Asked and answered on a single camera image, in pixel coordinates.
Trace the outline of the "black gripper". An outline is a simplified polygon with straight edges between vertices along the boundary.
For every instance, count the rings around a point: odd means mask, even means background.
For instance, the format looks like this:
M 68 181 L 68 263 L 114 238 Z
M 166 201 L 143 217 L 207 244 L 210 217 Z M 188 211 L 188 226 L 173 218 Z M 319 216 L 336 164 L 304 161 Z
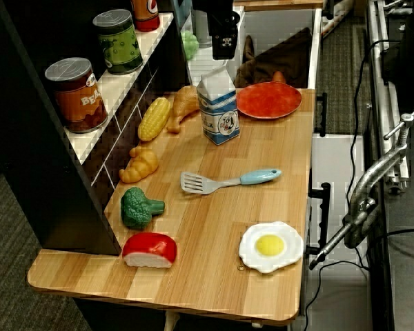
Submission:
M 207 1 L 206 12 L 208 29 L 212 36 L 213 59 L 233 59 L 237 46 L 237 24 L 240 20 L 240 16 L 233 10 L 233 1 Z

